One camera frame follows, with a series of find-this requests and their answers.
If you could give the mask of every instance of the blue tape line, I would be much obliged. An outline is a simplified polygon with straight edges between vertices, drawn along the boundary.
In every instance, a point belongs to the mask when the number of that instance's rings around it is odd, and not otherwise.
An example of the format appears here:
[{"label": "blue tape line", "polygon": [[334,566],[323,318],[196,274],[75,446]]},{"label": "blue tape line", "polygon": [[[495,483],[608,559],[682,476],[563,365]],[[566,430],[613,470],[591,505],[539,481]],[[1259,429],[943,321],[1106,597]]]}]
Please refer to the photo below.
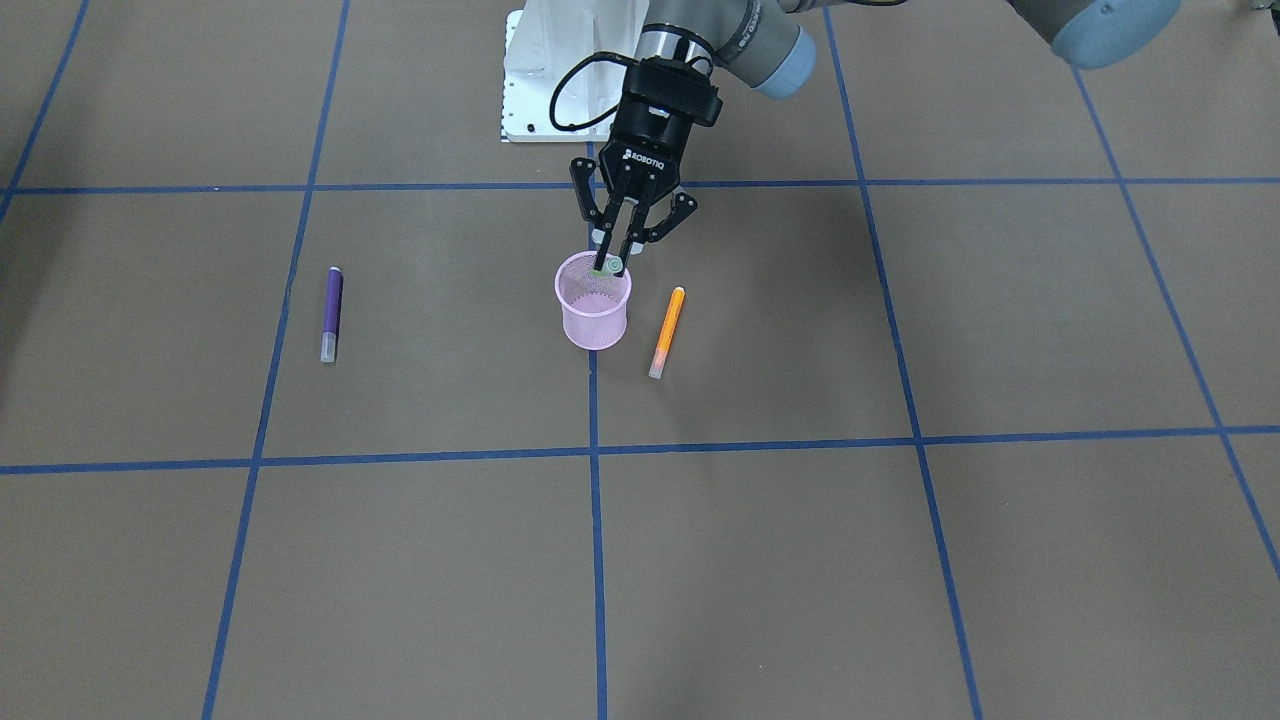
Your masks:
[{"label": "blue tape line", "polygon": [[13,204],[18,183],[22,182],[22,173],[27,169],[27,163],[31,160],[31,152],[36,147],[36,138],[40,137],[40,129],[45,127],[49,108],[54,104],[54,95],[58,92],[58,86],[63,82],[63,73],[67,72],[67,64],[72,59],[72,51],[76,49],[79,31],[84,26],[84,14],[88,13],[88,3],[90,0],[81,0],[79,10],[76,13],[76,22],[72,23],[72,32],[67,36],[67,45],[63,46],[63,56],[58,59],[58,69],[54,70],[54,78],[49,82],[45,100],[40,104],[40,111],[36,113],[36,122],[32,123],[31,132],[27,133],[27,142],[22,146],[22,154],[18,155],[18,164],[14,165],[9,184],[5,186],[4,197],[0,199],[0,223],[4,223],[5,217],[9,214],[9,205]]},{"label": "blue tape line", "polygon": [[379,452],[369,455],[311,455],[264,457],[262,468],[312,468],[317,465],[385,465],[411,462],[461,462],[474,460],[525,460],[532,457],[586,457],[586,447],[539,447],[529,450],[458,450],[439,452]]},{"label": "blue tape line", "polygon": [[239,523],[236,527],[236,546],[232,548],[232,564],[227,573],[227,591],[223,594],[223,612],[218,619],[218,638],[214,641],[214,659],[209,666],[209,684],[205,687],[205,703],[201,720],[211,720],[214,702],[218,700],[218,682],[223,673],[223,657],[227,655],[227,635],[232,628],[232,610],[236,606],[236,588],[239,585],[239,569],[244,560],[244,541],[248,538],[248,519],[253,510],[253,495],[257,492],[257,468],[250,468],[244,483],[244,500],[241,502]]},{"label": "blue tape line", "polygon": [[879,232],[876,227],[876,213],[872,208],[870,190],[865,182],[867,173],[863,168],[861,149],[858,145],[858,131],[854,126],[854,111],[849,101],[849,88],[845,83],[845,72],[840,61],[840,46],[836,41],[835,26],[831,22],[831,10],[822,9],[823,22],[827,26],[827,41],[831,44],[831,58],[836,69],[836,85],[840,88],[840,102],[845,111],[845,127],[849,132],[849,146],[854,154],[854,168],[858,172],[859,193],[863,200],[863,213],[867,215],[867,229],[870,234],[872,251],[876,255],[876,274],[879,277],[881,291],[884,299],[884,314],[888,319],[890,336],[893,341],[893,352],[897,355],[899,378],[902,383],[902,396],[906,400],[906,414],[911,423],[911,438],[915,445],[915,457],[920,466],[920,478],[924,483],[924,497],[929,506],[929,521],[933,525],[933,541],[937,546],[938,564],[942,568],[942,582],[946,585],[947,605],[951,609],[951,624],[955,629],[956,648],[960,652],[960,662],[964,667],[965,685],[969,691],[969,707],[974,720],[982,720],[982,700],[978,694],[978,682],[973,670],[973,660],[969,653],[969,639],[964,626],[964,615],[960,611],[960,597],[956,592],[955,577],[951,571],[951,553],[947,550],[946,534],[942,529],[942,515],[938,511],[937,496],[933,491],[933,474],[929,470],[929,459],[925,454],[923,434],[920,432],[920,418],[916,413],[915,395],[911,391],[911,378],[906,368],[906,354],[902,351],[902,337],[899,332],[897,314],[893,311],[893,295],[890,290],[888,273],[884,269],[884,255],[881,249]]},{"label": "blue tape line", "polygon": [[[1235,425],[1224,430],[1233,436],[1280,434],[1280,425]],[[996,433],[977,436],[923,436],[925,446],[937,445],[998,445],[1019,442],[1088,442],[1169,437],[1213,437],[1217,428],[1148,428],[1130,430],[1068,430],[1046,433]],[[797,439],[762,442],[701,442],[666,445],[607,445],[595,452],[600,456],[618,455],[676,455],[698,452],[759,452],[841,450],[859,447],[911,447],[913,437]],[[0,475],[58,475],[72,473],[141,473],[155,470],[207,470],[260,468],[306,468],[317,465],[372,465],[397,462],[465,462],[474,460],[522,460],[538,457],[589,457],[593,450],[584,447],[534,447],[516,450],[454,450],[435,452],[379,452],[364,455],[300,455],[262,457],[224,457],[210,460],[142,460],[136,462],[59,462],[37,465],[0,465]]]},{"label": "blue tape line", "polygon": [[1258,436],[1280,433],[1280,425],[1229,425],[1224,428],[1233,436]]},{"label": "blue tape line", "polygon": [[1075,77],[1075,85],[1080,90],[1080,97],[1084,99],[1084,105],[1089,110],[1089,118],[1093,119],[1093,127],[1098,133],[1098,140],[1102,142],[1102,151],[1107,156],[1107,163],[1111,164],[1111,172],[1119,182],[1125,206],[1129,208],[1129,218],[1133,220],[1133,227],[1138,232],[1138,240],[1142,242],[1142,250],[1147,255],[1147,264],[1151,265],[1151,272],[1156,277],[1156,284],[1160,287],[1160,295],[1165,299],[1165,307],[1169,310],[1169,316],[1172,319],[1174,328],[1178,331],[1178,338],[1183,343],[1183,351],[1187,354],[1187,361],[1190,363],[1192,372],[1196,375],[1196,383],[1199,384],[1201,388],[1201,395],[1204,396],[1204,405],[1208,407],[1208,413],[1213,418],[1213,427],[1219,432],[1219,437],[1222,442],[1222,450],[1226,452],[1226,459],[1231,464],[1231,471],[1235,473],[1235,482],[1240,487],[1240,495],[1244,497],[1244,503],[1248,506],[1249,515],[1253,518],[1253,524],[1258,530],[1262,547],[1266,550],[1267,557],[1271,561],[1271,569],[1275,571],[1276,579],[1280,579],[1280,555],[1276,553],[1276,546],[1271,539],[1271,532],[1267,529],[1266,520],[1262,518],[1262,511],[1258,509],[1258,503],[1253,497],[1253,489],[1249,487],[1249,480],[1245,478],[1244,469],[1240,466],[1240,461],[1235,455],[1235,447],[1231,445],[1231,436],[1226,432],[1226,427],[1222,423],[1222,415],[1219,413],[1217,404],[1213,401],[1213,393],[1210,391],[1208,380],[1206,380],[1199,360],[1196,357],[1196,350],[1192,347],[1190,337],[1187,333],[1187,327],[1183,324],[1181,315],[1178,313],[1178,306],[1174,304],[1174,296],[1169,290],[1169,283],[1165,282],[1165,273],[1160,269],[1160,261],[1156,259],[1156,252],[1151,246],[1149,238],[1147,237],[1147,229],[1143,227],[1142,217],[1138,214],[1137,205],[1134,205],[1133,195],[1129,192],[1128,183],[1120,173],[1120,164],[1116,161],[1115,152],[1111,149],[1111,141],[1107,140],[1106,129],[1102,127],[1102,118],[1098,115],[1098,110],[1093,104],[1093,97],[1089,96],[1089,88],[1084,86],[1084,77],[1080,76],[1080,70],[1073,68],[1071,74]]},{"label": "blue tape line", "polygon": [[1125,184],[1280,184],[1280,177],[1254,178],[1124,178]]},{"label": "blue tape line", "polygon": [[591,557],[595,580],[595,714],[598,720],[609,717],[608,644],[605,642],[604,609],[604,518],[600,507],[600,421],[599,363],[593,350],[588,355],[588,421],[591,462]]},{"label": "blue tape line", "polygon": [[157,184],[105,187],[24,187],[15,195],[198,195],[236,192],[303,192],[305,184]]},{"label": "blue tape line", "polygon": [[1080,442],[1165,437],[1217,436],[1217,428],[1152,428],[1135,430],[1075,430],[1052,433],[1000,433],[984,436],[927,436],[924,445],[998,445],[1010,442]]},{"label": "blue tape line", "polygon": [[612,445],[600,455],[667,455],[684,452],[759,452],[767,450],[838,450],[850,447],[910,447],[914,438],[782,439],[765,442],[690,442],[668,445]]},{"label": "blue tape line", "polygon": [[856,179],[682,181],[685,187],[856,187]]},{"label": "blue tape line", "polygon": [[247,469],[248,459],[142,460],[137,462],[52,462],[42,465],[0,465],[0,475],[65,475],[70,473],[143,473],[152,470]]},{"label": "blue tape line", "polygon": [[433,190],[572,190],[570,182],[366,182],[317,184],[316,192],[385,192]]},{"label": "blue tape line", "polygon": [[347,17],[351,0],[343,0],[342,14],[338,17],[338,32],[333,42],[333,56],[329,60],[329,78],[325,85],[324,101],[320,105],[320,122],[316,124],[315,145],[311,150],[311,168],[307,172],[308,190],[302,197],[302,210],[298,214],[298,229],[293,238],[293,254],[289,258],[289,273],[284,282],[284,299],[280,301],[280,319],[275,328],[275,345],[271,351],[271,365],[266,374],[266,388],[262,392],[262,410],[259,416],[257,436],[253,439],[253,465],[244,483],[244,502],[241,507],[239,525],[236,530],[236,547],[232,552],[230,571],[227,577],[227,594],[223,598],[223,614],[218,623],[218,639],[214,643],[214,657],[209,670],[209,685],[205,689],[205,706],[201,720],[212,720],[214,703],[218,700],[218,683],[221,678],[223,656],[227,651],[227,635],[230,632],[232,612],[236,607],[236,589],[239,583],[241,561],[244,557],[244,542],[248,538],[250,516],[253,511],[253,495],[257,489],[259,464],[266,445],[266,428],[271,419],[271,401],[275,396],[275,382],[280,369],[280,355],[284,350],[284,333],[289,324],[289,300],[293,293],[293,281],[298,274],[298,258],[302,254],[302,241],[307,232],[307,217],[311,213],[314,191],[320,169],[320,154],[324,149],[325,128],[329,123],[329,108],[333,104],[333,88],[338,79],[338,63],[342,59],[342,44],[347,33]]},{"label": "blue tape line", "polygon": [[[1115,178],[883,178],[883,179],[742,179],[686,181],[686,187],[965,187],[965,186],[1055,186],[1116,184]],[[1213,184],[1280,184],[1280,178],[1125,178],[1126,184],[1213,186]],[[308,184],[156,184],[102,187],[18,187],[12,195],[197,195],[234,192],[430,192],[436,190],[572,190],[570,182],[367,182]]]},{"label": "blue tape line", "polygon": [[1115,184],[1112,178],[920,178],[868,179],[872,187],[1011,186],[1011,184]]}]

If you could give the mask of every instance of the floor tile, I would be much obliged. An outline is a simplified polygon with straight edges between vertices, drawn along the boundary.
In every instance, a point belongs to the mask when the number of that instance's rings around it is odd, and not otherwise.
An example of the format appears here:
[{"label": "floor tile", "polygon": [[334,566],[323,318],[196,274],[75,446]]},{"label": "floor tile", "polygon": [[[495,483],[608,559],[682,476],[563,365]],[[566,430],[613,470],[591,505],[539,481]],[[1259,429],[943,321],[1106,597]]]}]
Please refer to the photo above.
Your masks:
[{"label": "floor tile", "polygon": [[1280,186],[1130,192],[1224,421],[1280,423]]},{"label": "floor tile", "polygon": [[1280,176],[1280,38],[1248,5],[1183,3],[1146,50],[1085,74],[1125,176]]},{"label": "floor tile", "polygon": [[306,182],[339,12],[92,3],[23,186]]},{"label": "floor tile", "polygon": [[0,183],[8,187],[40,114],[49,83],[76,23],[78,0],[5,3],[0,6]]},{"label": "floor tile", "polygon": [[986,717],[1280,705],[1280,583],[1216,437],[929,459]]},{"label": "floor tile", "polygon": [[6,717],[198,717],[244,470],[0,478]]},{"label": "floor tile", "polygon": [[298,204],[15,200],[0,227],[0,462],[248,456]]},{"label": "floor tile", "polygon": [[600,475],[611,717],[972,716],[913,450]]},{"label": "floor tile", "polygon": [[1211,423],[1115,187],[872,199],[925,434]]},{"label": "floor tile", "polygon": [[1071,69],[1007,4],[831,18],[868,177],[1111,177]]},{"label": "floor tile", "polygon": [[582,459],[264,470],[216,717],[590,717]]},{"label": "floor tile", "polygon": [[1235,436],[1231,445],[1275,543],[1280,539],[1280,436]]},{"label": "floor tile", "polygon": [[353,4],[320,181],[568,182],[582,145],[503,143],[509,0]]},{"label": "floor tile", "polygon": [[[585,446],[586,354],[553,288],[585,238],[567,190],[317,193],[268,454]],[[321,365],[330,265],[342,328]]]},{"label": "floor tile", "polygon": [[[631,261],[627,334],[599,355],[600,441],[909,436],[858,191],[691,192],[698,213]],[[687,300],[655,382],[677,284]]]}]

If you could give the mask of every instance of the black cable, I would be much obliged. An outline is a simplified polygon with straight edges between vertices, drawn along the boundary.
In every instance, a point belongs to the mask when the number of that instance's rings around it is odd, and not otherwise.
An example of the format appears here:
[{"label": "black cable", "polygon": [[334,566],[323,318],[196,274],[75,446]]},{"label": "black cable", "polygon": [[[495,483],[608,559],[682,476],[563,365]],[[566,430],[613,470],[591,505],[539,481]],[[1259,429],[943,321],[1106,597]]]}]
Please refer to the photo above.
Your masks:
[{"label": "black cable", "polygon": [[712,59],[708,58],[707,55],[698,55],[696,58],[694,58],[692,60],[690,60],[687,63],[689,67],[692,68],[698,63],[698,60],[705,60],[707,61],[707,74],[708,76],[712,74],[712,70],[716,68],[716,63],[713,63]]},{"label": "black cable", "polygon": [[573,65],[573,69],[571,69],[563,78],[561,78],[561,81],[556,85],[556,90],[552,91],[552,101],[550,101],[550,106],[548,108],[548,110],[549,110],[549,114],[550,114],[552,126],[556,129],[558,129],[561,132],[577,132],[580,129],[585,129],[585,128],[596,126],[602,120],[604,120],[604,118],[608,118],[613,113],[618,111],[618,106],[614,105],[614,106],[609,108],[608,110],[605,110],[604,113],[600,113],[599,115],[591,118],[590,120],[588,120],[585,123],[580,123],[580,124],[572,124],[571,123],[571,124],[567,124],[567,126],[562,126],[559,123],[559,120],[556,119],[556,105],[559,104],[559,94],[563,92],[564,87],[570,83],[571,79],[573,79],[575,76],[577,76],[577,73],[582,72],[584,68],[586,68],[588,65],[590,65],[593,63],[613,63],[616,65],[622,65],[623,68],[630,68],[631,65],[636,64],[635,60],[632,60],[631,58],[627,58],[626,55],[618,55],[617,53],[600,51],[600,53],[594,53],[594,54],[589,55],[581,63]]}]

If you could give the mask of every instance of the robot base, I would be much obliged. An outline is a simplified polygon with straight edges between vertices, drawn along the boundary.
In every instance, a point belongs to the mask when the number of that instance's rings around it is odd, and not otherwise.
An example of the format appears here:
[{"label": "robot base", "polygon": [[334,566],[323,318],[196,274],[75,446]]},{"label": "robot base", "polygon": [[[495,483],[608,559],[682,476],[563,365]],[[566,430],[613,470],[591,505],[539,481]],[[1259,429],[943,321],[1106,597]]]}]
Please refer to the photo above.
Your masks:
[{"label": "robot base", "polygon": [[[548,117],[556,83],[599,50],[632,55],[649,0],[527,0],[507,17],[503,60],[502,138],[511,142],[605,141],[609,124],[561,132]],[[584,122],[622,95],[623,69],[596,63],[561,94],[557,119]]]}]

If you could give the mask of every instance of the purple marker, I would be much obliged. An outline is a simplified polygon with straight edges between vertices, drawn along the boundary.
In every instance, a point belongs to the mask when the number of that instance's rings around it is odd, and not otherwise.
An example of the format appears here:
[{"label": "purple marker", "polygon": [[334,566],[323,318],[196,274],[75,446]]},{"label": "purple marker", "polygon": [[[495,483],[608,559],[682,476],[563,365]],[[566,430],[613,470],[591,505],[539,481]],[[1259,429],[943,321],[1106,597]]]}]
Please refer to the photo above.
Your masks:
[{"label": "purple marker", "polygon": [[324,295],[324,334],[320,336],[320,361],[333,363],[338,352],[338,318],[342,315],[342,270],[329,268],[329,288]]}]

